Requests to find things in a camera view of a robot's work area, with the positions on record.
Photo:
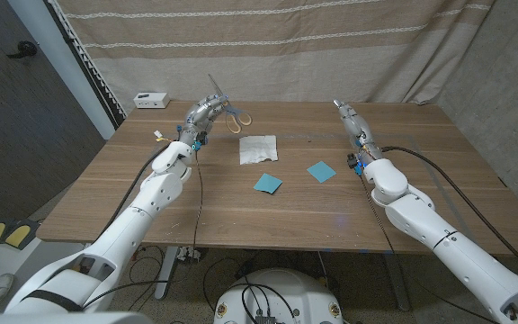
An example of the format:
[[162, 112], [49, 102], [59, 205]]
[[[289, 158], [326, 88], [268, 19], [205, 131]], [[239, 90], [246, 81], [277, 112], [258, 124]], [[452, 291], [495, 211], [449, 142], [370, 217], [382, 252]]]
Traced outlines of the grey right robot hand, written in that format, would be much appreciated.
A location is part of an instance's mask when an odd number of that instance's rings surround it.
[[382, 159], [381, 150], [372, 137], [368, 123], [348, 103], [334, 99], [334, 104], [349, 136], [349, 141], [362, 163], [367, 165], [374, 160]]

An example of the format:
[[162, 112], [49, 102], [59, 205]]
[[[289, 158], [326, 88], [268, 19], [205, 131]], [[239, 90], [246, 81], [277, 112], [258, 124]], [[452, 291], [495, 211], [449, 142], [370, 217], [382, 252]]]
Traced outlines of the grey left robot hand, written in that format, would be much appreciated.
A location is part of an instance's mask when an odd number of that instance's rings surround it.
[[179, 140], [189, 146], [195, 142], [207, 144], [214, 121], [224, 112], [226, 96], [209, 95], [195, 103], [185, 115]]

